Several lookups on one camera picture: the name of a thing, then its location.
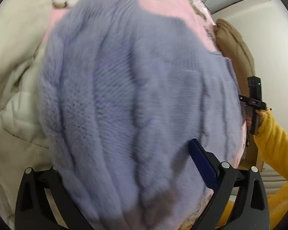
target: lavender knit sweater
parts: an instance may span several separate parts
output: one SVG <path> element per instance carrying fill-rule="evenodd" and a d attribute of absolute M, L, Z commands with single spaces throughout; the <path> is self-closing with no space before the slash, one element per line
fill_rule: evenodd
<path fill-rule="evenodd" d="M 137 0 L 81 0 L 49 39 L 41 122 L 55 168 L 97 229 L 174 230 L 206 190 L 187 151 L 241 145 L 231 63 Z"/>

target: clothing pile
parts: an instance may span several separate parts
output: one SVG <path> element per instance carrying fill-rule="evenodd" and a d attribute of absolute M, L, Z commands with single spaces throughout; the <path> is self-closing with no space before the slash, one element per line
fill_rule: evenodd
<path fill-rule="evenodd" d="M 80 0 L 48 39 L 52 10 L 52 0 L 0 5 L 0 215 L 12 227 L 24 170 L 54 165 L 96 229 L 179 228 L 211 195 L 187 142 L 234 167 L 245 143 L 208 10 Z"/>

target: pink garment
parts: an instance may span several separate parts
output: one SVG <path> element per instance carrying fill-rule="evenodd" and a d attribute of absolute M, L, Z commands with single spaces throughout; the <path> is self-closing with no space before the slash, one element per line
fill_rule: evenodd
<path fill-rule="evenodd" d="M 209 51 L 217 51 L 214 41 L 209 38 L 209 34 L 214 38 L 215 23 L 201 0 L 139 0 L 139 3 L 151 13 L 184 20 Z"/>
<path fill-rule="evenodd" d="M 68 12 L 66 8 L 54 8 L 52 7 L 50 14 L 50 21 L 48 25 L 48 29 L 44 35 L 43 41 L 47 41 L 49 37 L 49 33 L 54 28 L 54 26 L 62 19 L 62 17 Z"/>

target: metal screw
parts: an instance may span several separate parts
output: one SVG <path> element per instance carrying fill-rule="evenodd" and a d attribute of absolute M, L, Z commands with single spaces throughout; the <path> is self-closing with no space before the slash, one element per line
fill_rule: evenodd
<path fill-rule="evenodd" d="M 228 169 L 230 167 L 229 163 L 228 162 L 222 162 L 222 167 L 225 168 L 225 169 Z"/>
<path fill-rule="evenodd" d="M 26 173 L 26 174 L 30 174 L 30 173 L 31 173 L 31 171 L 32 171 L 32 169 L 31 169 L 31 168 L 26 168 L 26 170 L 25 170 L 25 173 Z"/>
<path fill-rule="evenodd" d="M 255 167 L 255 166 L 251 167 L 251 170 L 252 170 L 254 173 L 258 172 L 258 169 L 257 169 L 257 167 Z"/>

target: yellow fuzzy sleeve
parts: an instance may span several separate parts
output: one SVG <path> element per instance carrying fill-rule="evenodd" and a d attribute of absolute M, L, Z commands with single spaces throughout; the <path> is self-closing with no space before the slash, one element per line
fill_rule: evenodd
<path fill-rule="evenodd" d="M 271 113 L 266 112 L 254 140 L 262 159 L 288 180 L 288 133 Z"/>
<path fill-rule="evenodd" d="M 225 210 L 224 210 L 221 218 L 219 219 L 219 222 L 217 224 L 217 228 L 222 227 L 222 226 L 224 226 L 227 223 L 228 218 L 230 216 L 230 213 L 232 212 L 233 207 L 234 207 L 234 202 L 229 200 L 227 205 L 226 205 L 226 207 L 225 207 Z"/>

